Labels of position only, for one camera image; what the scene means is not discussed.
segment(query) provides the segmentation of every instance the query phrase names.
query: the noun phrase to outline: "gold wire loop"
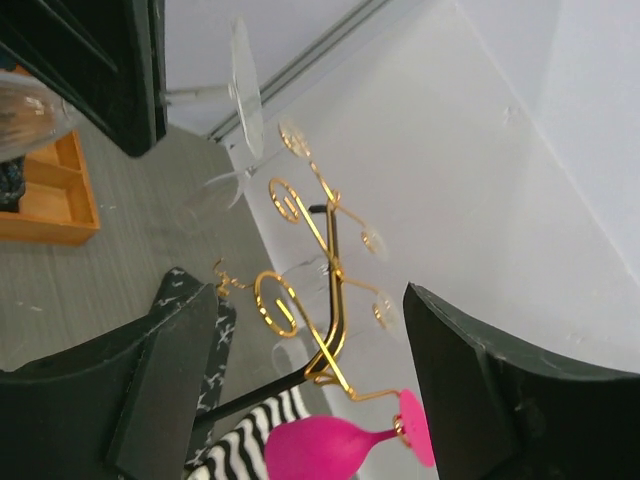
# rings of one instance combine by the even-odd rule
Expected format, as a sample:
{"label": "gold wire loop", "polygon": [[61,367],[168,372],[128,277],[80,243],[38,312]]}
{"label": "gold wire loop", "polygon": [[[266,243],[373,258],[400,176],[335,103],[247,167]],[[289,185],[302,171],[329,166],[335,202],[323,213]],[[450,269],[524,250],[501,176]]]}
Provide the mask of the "gold wire loop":
{"label": "gold wire loop", "polygon": [[380,390],[379,392],[365,393],[363,395],[358,395],[358,393],[355,390],[353,390],[353,394],[350,395],[350,398],[354,402],[366,402],[367,400],[386,397],[387,395],[395,395],[397,397],[400,395],[400,392],[398,392],[397,390],[389,389],[389,390]]}
{"label": "gold wire loop", "polygon": [[281,178],[272,178],[269,181],[269,194],[271,195],[271,201],[278,209],[278,212],[280,212],[280,215],[282,215],[285,219],[287,219],[287,221],[291,223],[298,223],[300,221],[300,212],[293,204],[291,199],[286,195],[282,202],[278,199],[278,192],[276,192],[277,185],[281,185],[287,191],[287,193],[291,195],[291,198],[293,198],[294,201],[297,201],[297,199],[299,198],[297,192],[291,187],[291,185],[289,185]]}
{"label": "gold wire loop", "polygon": [[287,307],[286,303],[281,298],[279,297],[276,298],[275,304],[280,309],[280,312],[287,319],[287,322],[289,322],[289,327],[290,327],[289,330],[284,330],[283,328],[281,328],[273,320],[273,317],[269,314],[269,310],[267,309],[266,302],[264,301],[264,297],[262,295],[262,282],[268,278],[273,278],[282,288],[284,288],[287,294],[289,295],[289,298],[295,304],[295,306],[301,312],[304,311],[304,307],[302,307],[302,304],[300,303],[300,300],[298,300],[296,292],[293,290],[291,285],[289,285],[289,282],[287,282],[282,275],[278,275],[276,272],[272,272],[272,271],[262,272],[260,275],[256,277],[256,281],[253,287],[253,294],[256,299],[256,305],[258,306],[258,311],[260,312],[260,315],[262,315],[262,318],[264,319],[267,326],[271,330],[273,330],[276,334],[285,338],[295,337],[296,334],[298,333],[298,324],[293,314],[289,310],[289,307]]}
{"label": "gold wire loop", "polygon": [[216,263],[213,264],[213,271],[215,272],[216,275],[218,275],[219,277],[221,277],[222,275],[224,275],[223,272],[221,272],[220,270],[218,270],[218,267],[220,266],[220,264],[224,262],[224,257],[220,257],[218,260],[216,260]]}

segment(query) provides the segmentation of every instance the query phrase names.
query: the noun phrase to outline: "pink wine glass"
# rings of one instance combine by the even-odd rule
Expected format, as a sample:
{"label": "pink wine glass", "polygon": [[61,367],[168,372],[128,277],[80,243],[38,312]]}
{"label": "pink wine glass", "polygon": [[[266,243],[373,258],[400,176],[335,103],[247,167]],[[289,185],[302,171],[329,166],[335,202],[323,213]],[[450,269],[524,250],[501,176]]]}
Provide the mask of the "pink wine glass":
{"label": "pink wine glass", "polygon": [[[402,438],[426,467],[435,466],[424,408],[410,390],[400,393]],[[349,480],[378,443],[395,429],[372,433],[346,420],[317,415],[276,427],[265,447],[269,480]]]}

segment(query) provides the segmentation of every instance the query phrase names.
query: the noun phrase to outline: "zebra print fabric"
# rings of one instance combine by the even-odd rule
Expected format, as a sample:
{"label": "zebra print fabric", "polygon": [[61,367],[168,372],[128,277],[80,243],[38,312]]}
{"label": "zebra print fabric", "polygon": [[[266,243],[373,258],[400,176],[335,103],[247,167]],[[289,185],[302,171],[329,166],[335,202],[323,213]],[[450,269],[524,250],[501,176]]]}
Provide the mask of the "zebra print fabric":
{"label": "zebra print fabric", "polygon": [[188,480],[268,480],[264,446],[281,423],[309,416],[295,387],[265,400],[212,446],[198,450]]}

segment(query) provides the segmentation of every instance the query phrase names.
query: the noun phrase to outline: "glass stem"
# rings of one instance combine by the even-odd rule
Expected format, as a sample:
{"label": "glass stem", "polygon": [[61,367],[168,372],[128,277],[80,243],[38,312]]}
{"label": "glass stem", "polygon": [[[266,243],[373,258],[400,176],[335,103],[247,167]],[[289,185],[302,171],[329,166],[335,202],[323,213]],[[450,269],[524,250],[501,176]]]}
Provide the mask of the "glass stem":
{"label": "glass stem", "polygon": [[260,161],[258,161],[258,162],[256,162],[256,163],[254,163],[253,165],[251,165],[251,166],[247,167],[247,168],[245,169],[245,171],[244,171],[244,174],[245,174],[248,178],[253,177],[253,176],[258,172],[258,170],[260,170],[263,166],[265,166],[267,163],[269,163],[271,160],[273,160],[273,159],[276,157],[276,155],[278,155],[278,154],[279,154],[280,152],[282,152],[283,150],[284,150],[284,147],[283,147],[283,148],[280,148],[277,152],[275,152],[275,153],[274,153],[273,155],[271,155],[270,157],[268,157],[268,158],[266,158],[266,159],[263,159],[263,160],[260,160]]}
{"label": "glass stem", "polygon": [[390,438],[397,437],[398,433],[395,430],[386,430],[384,432],[377,432],[371,434],[371,439],[373,440],[373,444],[377,444],[380,442],[384,442],[385,440],[389,440]]}
{"label": "glass stem", "polygon": [[229,100],[233,98],[233,88],[231,84],[211,85],[197,88],[177,88],[166,90],[162,94],[162,101],[165,105],[193,104],[200,101]]}

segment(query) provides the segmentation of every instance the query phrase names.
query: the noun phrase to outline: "white wall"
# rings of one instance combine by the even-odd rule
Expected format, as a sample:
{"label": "white wall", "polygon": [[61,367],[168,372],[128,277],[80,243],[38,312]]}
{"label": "white wall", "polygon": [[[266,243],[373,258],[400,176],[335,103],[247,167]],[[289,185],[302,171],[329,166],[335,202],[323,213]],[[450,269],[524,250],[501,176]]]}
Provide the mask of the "white wall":
{"label": "white wall", "polygon": [[[536,12],[520,19],[525,43],[545,33],[533,31],[535,18],[547,21]],[[528,105],[518,99],[525,95],[511,90],[493,58],[463,9],[423,2],[283,109],[307,131],[345,205],[387,238],[388,264],[359,256],[349,273],[398,302],[406,283],[416,282],[550,350],[640,371],[638,286],[525,113]],[[544,65],[534,53],[530,58]],[[267,129],[267,150],[277,151],[275,118]],[[237,168],[250,162],[240,140],[238,132],[228,139]],[[247,198],[276,269],[284,271],[317,250],[304,227],[277,214],[268,179],[285,177],[309,203],[323,198],[305,165],[279,157]],[[340,225],[343,244],[357,241],[346,220]],[[362,391],[417,389],[407,342],[399,347],[376,330],[367,300],[350,297],[353,328],[341,358],[349,379]],[[352,404],[340,391],[325,393],[337,415],[372,430],[390,424],[392,404]],[[361,474],[436,478],[399,442],[374,451]]]}
{"label": "white wall", "polygon": [[[231,79],[230,22],[242,14],[260,84],[340,20],[359,0],[167,0],[167,87],[226,84]],[[169,109],[169,120],[205,134],[234,111],[207,103]]]}
{"label": "white wall", "polygon": [[[637,282],[640,4],[461,0],[461,5]],[[612,334],[624,332],[615,324],[612,329]]]}

